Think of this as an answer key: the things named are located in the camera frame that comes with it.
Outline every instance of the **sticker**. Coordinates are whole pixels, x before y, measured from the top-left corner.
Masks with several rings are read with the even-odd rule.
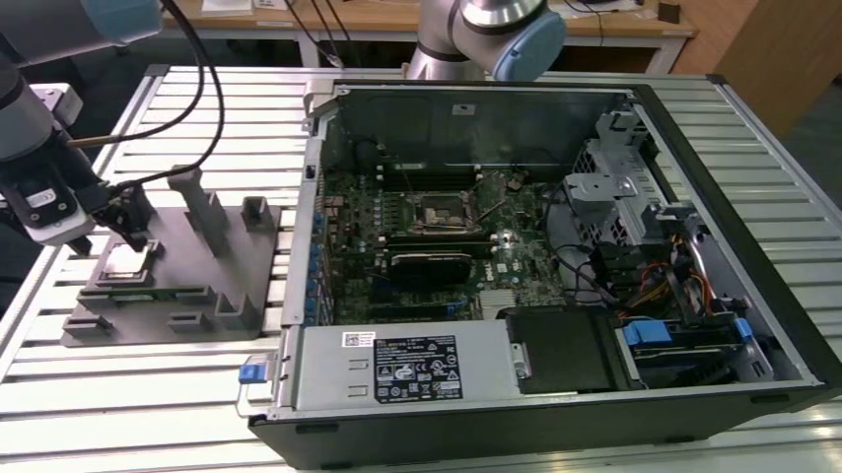
[[[453,115],[469,116],[476,113],[476,105],[468,103],[457,103],[452,106]]]
[[[461,399],[456,337],[373,340],[373,377],[380,404]]]
[[[393,165],[394,170],[421,170],[425,169],[424,163],[402,163],[401,165]]]
[[[341,348],[373,347],[377,332],[341,332]]]
[[[292,28],[292,22],[256,22],[258,27]]]

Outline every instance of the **desk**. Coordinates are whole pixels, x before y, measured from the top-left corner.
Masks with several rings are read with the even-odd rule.
[[[190,20],[200,37],[212,39],[292,39],[297,41],[304,67],[318,67],[318,52],[306,36],[297,28],[289,12],[254,9],[246,17],[202,17],[202,0],[177,0],[178,6]],[[386,3],[377,0],[330,0],[353,40],[416,42],[418,28],[417,4]],[[653,9],[656,0],[645,1],[645,9]],[[326,24],[336,32],[333,38],[341,40],[341,32],[332,19],[324,0],[320,0]],[[298,0],[293,8],[304,26],[317,41],[326,40],[324,26],[308,0]],[[680,24],[644,19],[640,12],[603,15],[605,38],[600,41],[600,27],[596,16],[567,20],[568,36],[564,45],[605,47],[640,47],[655,49],[645,72],[665,74],[684,47],[684,42],[697,30],[681,21]],[[170,19],[162,36],[180,37]]]

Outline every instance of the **robotic arm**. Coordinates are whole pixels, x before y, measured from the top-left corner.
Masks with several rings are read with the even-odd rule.
[[[158,2],[2,0],[0,10],[0,223],[80,253],[101,225],[140,251],[152,213],[141,187],[113,187],[96,176],[17,68],[156,34]],[[564,34],[545,0],[422,0],[408,76],[483,80],[488,71],[500,81],[531,81]]]
[[[85,252],[96,223],[142,230],[141,189],[121,195],[90,169],[17,68],[129,42],[161,28],[156,0],[16,0],[0,7],[0,194],[2,220],[41,244]]]
[[[557,57],[567,28],[545,0],[422,0],[406,78],[533,81]]]

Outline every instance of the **red wire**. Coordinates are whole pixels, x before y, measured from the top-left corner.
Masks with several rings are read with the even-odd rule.
[[[643,268],[643,273],[640,274],[640,291],[643,291],[643,288],[645,287],[645,278],[648,277],[648,272],[660,267],[660,266],[669,266],[668,263],[652,263],[648,266],[645,266],[645,268]]]

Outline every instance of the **metal bracket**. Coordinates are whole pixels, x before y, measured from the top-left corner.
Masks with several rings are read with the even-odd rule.
[[[52,116],[64,128],[68,128],[78,118],[81,99],[69,84],[32,84],[29,89],[36,93]]]
[[[233,404],[236,414],[242,419],[265,414],[272,400],[272,374],[276,369],[277,352],[250,355],[245,359],[238,371],[238,391],[236,392],[236,403]]]
[[[308,119],[313,118],[318,107],[330,101],[332,97],[332,80],[317,79],[306,83],[301,99],[304,100],[304,114]]]

